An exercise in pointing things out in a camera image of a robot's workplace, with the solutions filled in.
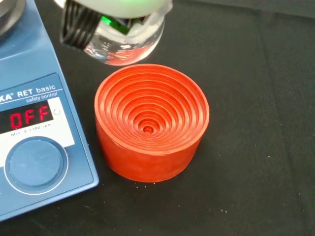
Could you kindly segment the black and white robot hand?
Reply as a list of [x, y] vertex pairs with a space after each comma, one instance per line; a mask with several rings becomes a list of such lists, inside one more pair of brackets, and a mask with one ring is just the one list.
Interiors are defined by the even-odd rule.
[[133, 50], [154, 45], [171, 0], [58, 0], [60, 41], [79, 50]]

